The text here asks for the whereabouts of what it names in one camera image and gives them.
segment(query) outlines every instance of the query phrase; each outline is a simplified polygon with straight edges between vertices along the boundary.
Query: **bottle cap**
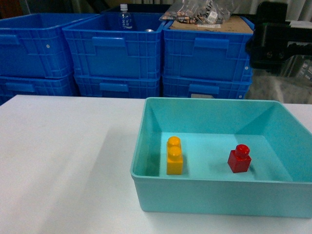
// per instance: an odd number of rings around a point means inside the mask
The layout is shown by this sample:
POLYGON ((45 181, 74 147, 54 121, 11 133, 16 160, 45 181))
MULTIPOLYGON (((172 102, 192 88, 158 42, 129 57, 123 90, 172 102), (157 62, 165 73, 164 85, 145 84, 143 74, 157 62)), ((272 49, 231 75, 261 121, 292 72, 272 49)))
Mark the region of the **bottle cap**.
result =
POLYGON ((120 4, 121 11, 128 11, 128 4, 120 4))

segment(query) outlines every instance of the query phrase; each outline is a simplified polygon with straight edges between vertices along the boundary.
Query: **yellow lego brick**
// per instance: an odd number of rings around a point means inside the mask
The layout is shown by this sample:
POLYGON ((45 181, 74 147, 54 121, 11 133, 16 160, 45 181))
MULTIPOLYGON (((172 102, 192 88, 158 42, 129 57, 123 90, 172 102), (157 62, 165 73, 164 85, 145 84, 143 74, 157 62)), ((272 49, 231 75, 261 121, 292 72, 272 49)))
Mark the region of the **yellow lego brick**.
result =
POLYGON ((172 136, 167 141, 167 175, 181 175, 182 168, 181 140, 177 136, 172 136))

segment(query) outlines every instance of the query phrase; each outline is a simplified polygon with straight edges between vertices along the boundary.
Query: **red lego brick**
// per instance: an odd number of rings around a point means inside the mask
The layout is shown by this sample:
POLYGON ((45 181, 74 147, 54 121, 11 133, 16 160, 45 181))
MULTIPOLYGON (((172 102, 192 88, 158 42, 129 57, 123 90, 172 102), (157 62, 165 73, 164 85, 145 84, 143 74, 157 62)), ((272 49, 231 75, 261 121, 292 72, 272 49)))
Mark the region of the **red lego brick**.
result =
POLYGON ((248 171, 251 158, 249 156, 250 149, 247 145, 237 145, 235 150, 231 150, 228 165, 233 173, 248 171))

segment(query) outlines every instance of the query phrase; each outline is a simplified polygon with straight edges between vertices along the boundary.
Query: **plastic bag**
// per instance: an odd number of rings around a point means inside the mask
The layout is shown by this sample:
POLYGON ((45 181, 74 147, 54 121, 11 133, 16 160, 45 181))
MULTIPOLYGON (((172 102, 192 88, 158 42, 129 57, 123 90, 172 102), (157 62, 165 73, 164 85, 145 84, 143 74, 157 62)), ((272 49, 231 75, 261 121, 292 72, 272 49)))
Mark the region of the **plastic bag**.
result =
POLYGON ((178 0, 172 4, 160 20, 187 20, 199 14, 200 0, 178 0))
POLYGON ((240 5, 239 0, 178 0, 160 18, 190 24, 221 24, 240 5))

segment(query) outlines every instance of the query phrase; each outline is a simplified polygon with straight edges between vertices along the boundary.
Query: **tray bottom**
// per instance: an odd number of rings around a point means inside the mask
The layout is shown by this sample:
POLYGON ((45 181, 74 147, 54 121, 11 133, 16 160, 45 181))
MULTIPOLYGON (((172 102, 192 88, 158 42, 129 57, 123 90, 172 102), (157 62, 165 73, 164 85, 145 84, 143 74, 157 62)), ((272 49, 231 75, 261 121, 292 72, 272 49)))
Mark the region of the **tray bottom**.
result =
POLYGON ((160 137, 160 177, 211 179, 229 181, 292 181, 286 168, 268 141, 261 135, 166 133, 160 137), (184 157, 182 175, 167 175, 167 148, 169 137, 181 139, 184 157), (246 144, 252 158, 249 170, 234 174, 227 161, 236 145, 246 144))

